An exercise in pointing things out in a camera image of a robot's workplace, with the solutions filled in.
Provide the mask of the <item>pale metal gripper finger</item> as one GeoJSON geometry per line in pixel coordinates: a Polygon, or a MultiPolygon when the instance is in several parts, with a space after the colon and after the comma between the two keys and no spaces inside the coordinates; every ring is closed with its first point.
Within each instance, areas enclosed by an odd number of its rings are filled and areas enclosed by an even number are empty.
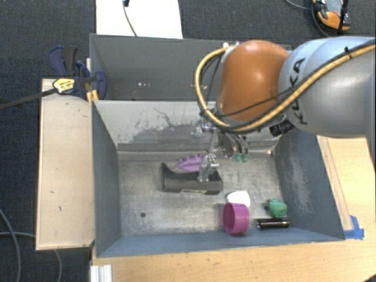
{"type": "Polygon", "coordinates": [[[209,180],[210,162],[208,155],[202,157],[201,164],[199,166],[199,174],[197,181],[200,183],[207,182],[209,180]]]}
{"type": "Polygon", "coordinates": [[[218,173],[219,164],[215,160],[208,160],[204,167],[205,182],[219,182],[220,175],[218,173]]]}

